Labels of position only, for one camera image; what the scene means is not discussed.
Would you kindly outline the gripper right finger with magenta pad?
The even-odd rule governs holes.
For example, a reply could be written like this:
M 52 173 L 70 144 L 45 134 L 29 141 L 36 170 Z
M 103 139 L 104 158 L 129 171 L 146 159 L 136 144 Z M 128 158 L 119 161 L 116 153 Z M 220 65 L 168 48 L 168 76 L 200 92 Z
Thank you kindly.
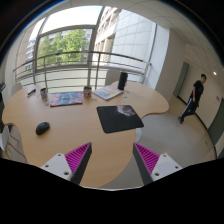
M 133 155 L 144 185 L 182 169 L 168 154 L 157 154 L 138 143 L 133 144 Z

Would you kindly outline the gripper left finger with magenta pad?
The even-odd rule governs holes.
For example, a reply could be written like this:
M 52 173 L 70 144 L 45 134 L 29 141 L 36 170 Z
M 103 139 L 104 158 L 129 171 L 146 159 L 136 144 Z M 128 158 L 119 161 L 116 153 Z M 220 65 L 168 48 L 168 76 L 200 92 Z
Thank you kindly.
M 86 143 L 67 154 L 57 153 L 42 166 L 42 169 L 79 185 L 91 154 L 92 145 Z

